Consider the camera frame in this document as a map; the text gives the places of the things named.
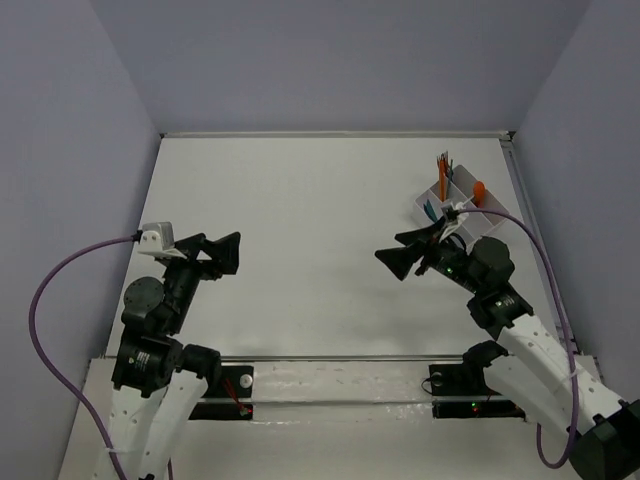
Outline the orange yellow chopstick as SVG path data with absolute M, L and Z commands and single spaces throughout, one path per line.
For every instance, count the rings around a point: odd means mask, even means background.
M 438 156 L 438 173 L 439 173 L 439 198 L 441 202 L 446 200 L 446 187 L 447 187 L 447 156 L 442 153 Z

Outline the teal chopstick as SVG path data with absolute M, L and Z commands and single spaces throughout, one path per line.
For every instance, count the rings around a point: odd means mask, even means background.
M 449 153 L 445 151 L 439 160 L 440 171 L 440 198 L 445 201 L 448 198 L 449 187 L 453 178 L 453 161 L 449 158 Z

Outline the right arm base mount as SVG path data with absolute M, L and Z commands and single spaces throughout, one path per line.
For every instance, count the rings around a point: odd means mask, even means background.
M 484 371 L 507 350 L 488 340 L 467 350 L 459 363 L 431 364 L 421 389 L 432 398 L 435 419 L 525 419 L 525 412 L 489 388 Z

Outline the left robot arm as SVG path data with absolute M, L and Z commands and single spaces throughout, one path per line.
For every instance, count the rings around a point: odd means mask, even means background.
M 109 442 L 96 479 L 161 479 L 178 435 L 203 395 L 221 383 L 221 355 L 183 345 L 176 336 L 198 286 L 236 274 L 241 235 L 217 240 L 199 233 L 182 240 L 168 222 L 135 235 L 138 251 L 163 265 L 161 277 L 131 282 L 123 294 L 124 326 L 112 373 Z

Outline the red orange chopstick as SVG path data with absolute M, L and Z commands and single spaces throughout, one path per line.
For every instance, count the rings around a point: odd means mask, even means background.
M 447 189 L 449 183 L 449 156 L 447 151 L 439 156 L 438 168 L 440 201 L 444 202 L 447 199 Z

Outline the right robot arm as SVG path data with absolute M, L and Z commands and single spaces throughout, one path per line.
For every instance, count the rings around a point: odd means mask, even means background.
M 513 288 L 507 245 L 484 236 L 466 250 L 447 238 L 443 221 L 396 235 L 376 251 L 399 280 L 434 270 L 472 295 L 471 318 L 489 340 L 470 348 L 460 368 L 470 391 L 487 388 L 522 408 L 564 443 L 556 469 L 570 464 L 582 479 L 625 479 L 639 469 L 639 403 L 628 402 L 585 369 Z

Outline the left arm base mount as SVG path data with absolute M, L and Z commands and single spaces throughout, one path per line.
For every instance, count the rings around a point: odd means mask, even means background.
M 194 407 L 193 421 L 251 421 L 254 367 L 229 364 L 222 366 L 219 382 L 209 387 Z

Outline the orange plastic spoon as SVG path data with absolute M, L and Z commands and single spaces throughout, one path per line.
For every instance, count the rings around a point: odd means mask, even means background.
M 482 181 L 476 181 L 473 185 L 472 203 L 480 208 L 486 197 L 486 187 Z

